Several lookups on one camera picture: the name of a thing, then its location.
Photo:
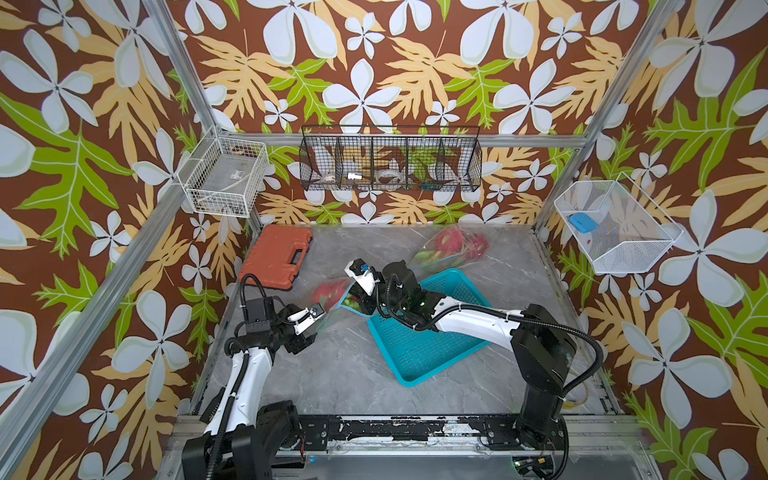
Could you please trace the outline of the dragon fruit bag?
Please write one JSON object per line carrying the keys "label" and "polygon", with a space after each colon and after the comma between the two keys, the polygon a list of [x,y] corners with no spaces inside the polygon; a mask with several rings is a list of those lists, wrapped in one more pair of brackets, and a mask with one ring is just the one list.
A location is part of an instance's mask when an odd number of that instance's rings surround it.
{"label": "dragon fruit bag", "polygon": [[327,313],[331,312],[347,298],[352,284],[353,282],[349,278],[324,282],[313,291],[310,305],[320,304]]}
{"label": "dragon fruit bag", "polygon": [[485,235],[467,232],[464,237],[463,250],[465,261],[474,262],[480,260],[489,249],[489,246],[489,240]]}
{"label": "dragon fruit bag", "polygon": [[463,250],[464,232],[458,227],[444,228],[414,255],[411,265],[429,271],[455,268],[465,263]]}

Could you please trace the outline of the zip-top bag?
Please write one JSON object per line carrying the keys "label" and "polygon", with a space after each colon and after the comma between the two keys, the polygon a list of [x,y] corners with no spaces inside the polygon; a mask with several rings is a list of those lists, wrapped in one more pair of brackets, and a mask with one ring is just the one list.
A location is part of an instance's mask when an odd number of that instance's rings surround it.
{"label": "zip-top bag", "polygon": [[475,263],[489,248],[490,241],[485,234],[451,226],[428,240],[408,262],[408,267],[418,275],[436,274]]}
{"label": "zip-top bag", "polygon": [[318,285],[310,305],[319,305],[323,314],[309,328],[313,334],[328,335],[363,325],[377,314],[375,299],[354,279],[334,278]]}

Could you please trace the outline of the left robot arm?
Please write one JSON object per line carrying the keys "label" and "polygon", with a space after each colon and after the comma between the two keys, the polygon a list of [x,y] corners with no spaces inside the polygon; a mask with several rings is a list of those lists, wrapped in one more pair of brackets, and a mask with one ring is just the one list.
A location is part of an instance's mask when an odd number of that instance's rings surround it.
{"label": "left robot arm", "polygon": [[239,300],[243,321],[224,345],[230,375],[203,434],[183,448],[186,479],[271,479],[278,451],[303,441],[292,401],[260,401],[278,351],[296,355],[311,346],[325,310],[283,303],[254,274],[241,280]]}

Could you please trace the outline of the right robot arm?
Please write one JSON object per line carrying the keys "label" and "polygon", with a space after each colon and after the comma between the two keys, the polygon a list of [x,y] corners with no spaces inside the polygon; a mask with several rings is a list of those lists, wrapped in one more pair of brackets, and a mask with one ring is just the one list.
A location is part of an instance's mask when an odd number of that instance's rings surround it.
{"label": "right robot arm", "polygon": [[561,415],[565,397],[603,365],[603,348],[595,338],[557,322],[541,305],[500,310],[427,290],[403,261],[378,271],[355,259],[345,274],[366,315],[377,313],[414,332],[462,334],[511,351],[526,382],[513,437],[527,449],[568,439]]}

